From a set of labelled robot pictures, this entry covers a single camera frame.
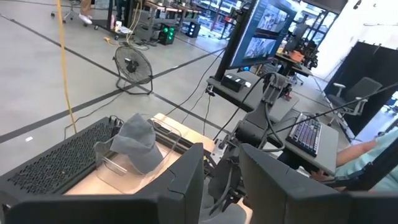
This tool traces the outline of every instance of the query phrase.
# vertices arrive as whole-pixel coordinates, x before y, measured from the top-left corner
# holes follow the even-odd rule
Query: gray floor
[[[46,0],[26,1],[49,3]],[[8,18],[0,17],[0,28],[6,31],[0,34],[0,175],[62,141],[63,129],[70,124],[70,118],[65,111],[67,107],[63,95],[60,47],[54,44],[59,42],[58,23],[50,17],[52,10],[55,10],[54,6],[0,0],[0,14]],[[103,13],[104,11],[96,11],[95,17],[103,16]],[[112,61],[116,48],[103,40],[109,35],[107,32],[83,27],[82,22],[77,19],[68,21],[64,28],[66,46],[76,52],[67,53],[67,72],[72,106],[83,108],[74,114],[78,118],[117,96],[114,86],[116,77],[111,73],[116,71]],[[174,68],[154,80],[155,94],[122,94],[109,106],[81,119],[77,123],[78,129],[111,114],[127,119],[134,113],[152,116],[169,112],[175,104],[187,98],[214,60],[216,63],[205,78],[215,73],[220,59],[216,59],[218,53],[209,52],[219,50],[225,44],[215,39],[200,37],[195,40],[180,35],[173,45],[159,45],[142,52],[151,62],[154,75]],[[181,64],[188,65],[176,68]],[[303,86],[294,88],[294,94],[300,97],[296,108],[312,113],[326,111],[328,108],[324,106],[325,102],[314,85],[314,80],[306,78],[304,81]],[[192,106],[205,87],[206,83],[203,81],[190,101],[182,106],[183,110],[197,114],[196,117],[189,116],[184,124],[200,133],[208,96],[205,95],[194,109]],[[99,97],[109,93],[114,94],[99,101]],[[84,108],[86,102],[91,100],[97,102]],[[235,109],[234,105],[221,97],[213,97],[208,116],[208,122],[212,125],[206,125],[206,135],[213,138],[218,132],[216,127],[223,126]],[[183,110],[175,110],[170,116],[181,121],[186,115]],[[231,131],[244,114],[240,111],[226,129]],[[328,118],[322,118],[322,121],[327,122]],[[73,134],[72,128],[67,134]],[[341,132],[340,138],[339,147],[346,147],[348,142]]]

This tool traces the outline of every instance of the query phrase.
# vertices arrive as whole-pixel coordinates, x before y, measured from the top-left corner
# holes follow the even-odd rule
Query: computer tower
[[[191,38],[196,38],[196,37],[198,37],[199,30],[200,30],[200,24],[197,22],[191,22],[189,24],[188,30],[185,33],[185,35],[187,35]]]
[[[168,24],[160,25],[160,33],[158,37],[159,43],[163,45],[173,44],[176,28]]]

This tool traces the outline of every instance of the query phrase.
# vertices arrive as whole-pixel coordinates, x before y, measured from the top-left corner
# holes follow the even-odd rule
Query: black monitor
[[[297,13],[295,7],[289,0],[253,0],[242,9],[215,79],[221,80],[227,69],[270,62]]]

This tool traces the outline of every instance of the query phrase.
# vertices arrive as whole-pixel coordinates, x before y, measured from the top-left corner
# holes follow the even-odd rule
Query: monitor screen
[[[297,10],[286,0],[258,0],[234,52],[229,68],[266,63],[274,57]]]

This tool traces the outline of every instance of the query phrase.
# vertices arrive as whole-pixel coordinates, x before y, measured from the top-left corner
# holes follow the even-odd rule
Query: fan grille
[[[137,84],[146,84],[150,82],[152,76],[152,67],[146,57],[138,50],[132,47],[119,47],[116,49],[114,59],[119,71],[130,81]],[[134,72],[127,68],[129,62],[134,64]]]

